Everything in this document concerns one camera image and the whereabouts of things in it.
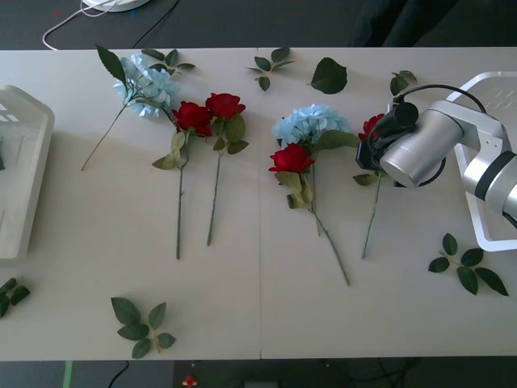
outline red object on floor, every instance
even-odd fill
[[[183,385],[187,388],[192,388],[193,386],[197,386],[197,381],[195,380],[194,376],[189,376],[185,379]]]

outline red rose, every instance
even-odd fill
[[[290,171],[300,174],[308,166],[314,163],[309,157],[309,152],[301,145],[291,143],[284,150],[276,151],[271,156],[275,166],[269,171],[281,172]]]
[[[184,130],[194,128],[199,135],[212,136],[210,121],[212,116],[205,107],[200,107],[197,103],[181,102],[181,108],[178,111],[172,111],[178,121],[176,124]]]
[[[381,113],[380,115],[377,115],[377,116],[374,116],[372,117],[370,120],[368,121],[364,121],[364,125],[363,125],[363,131],[364,133],[358,133],[357,136],[359,136],[359,139],[361,139],[361,141],[364,141],[368,135],[370,134],[370,132],[375,128],[375,126],[377,125],[377,122],[382,119],[384,117],[384,113]],[[374,133],[372,135],[373,138],[376,138],[378,137],[379,135],[377,135],[376,133]]]
[[[205,105],[213,116],[229,120],[246,109],[246,105],[239,103],[240,100],[241,98],[236,95],[212,93],[212,97],[207,99]]]

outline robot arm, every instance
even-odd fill
[[[377,123],[374,132],[359,148],[358,163],[368,168],[364,165],[368,155],[371,163],[366,164],[371,169],[384,170],[408,188],[421,185],[440,161],[443,167],[457,144],[477,151],[462,176],[465,191],[515,226],[509,216],[517,218],[517,158],[501,122],[449,101],[433,103],[418,117],[413,104],[401,102]]]

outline white plastic tray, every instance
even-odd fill
[[[479,98],[489,115],[506,127],[510,144],[517,150],[517,72],[494,71],[479,74],[461,89]],[[476,106],[459,93],[452,93],[447,100],[455,101],[472,109]],[[470,161],[476,155],[463,145],[455,148],[456,158],[463,175]],[[500,214],[496,214],[485,202],[466,193],[477,243],[485,251],[510,251],[517,249],[517,230]]]
[[[27,254],[53,126],[50,108],[17,87],[0,87],[0,265]]]

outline white cable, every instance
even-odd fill
[[[83,8],[82,0],[80,0],[80,1],[81,1],[81,6],[80,6],[81,9],[79,11],[74,12],[68,18],[66,18],[65,20],[63,20],[59,24],[56,24],[54,27],[50,28],[49,30],[47,30],[43,34],[43,37],[41,38],[41,41],[49,49],[54,50],[54,51],[58,51],[57,48],[55,48],[55,47],[53,47],[53,46],[51,46],[50,44],[47,43],[47,36],[48,36],[48,34],[50,34],[51,32],[56,31],[59,27],[67,24],[70,20],[72,20],[73,18],[75,18],[77,15],[79,15],[81,13],[83,13],[86,16],[88,16],[89,18],[97,18],[99,16],[102,16],[102,15],[106,14],[107,12],[111,11],[113,9],[113,7],[115,5],[117,5],[121,0],[107,0],[105,2],[101,2],[100,4],[95,4],[94,6],[88,6],[87,8]],[[85,12],[85,11],[91,10],[92,8],[96,8],[97,6],[103,6],[104,4],[108,4],[109,2],[113,2],[113,5],[109,9],[107,9],[106,11],[103,11],[103,12],[97,14],[97,15],[92,15],[92,14],[88,14],[87,12]]]

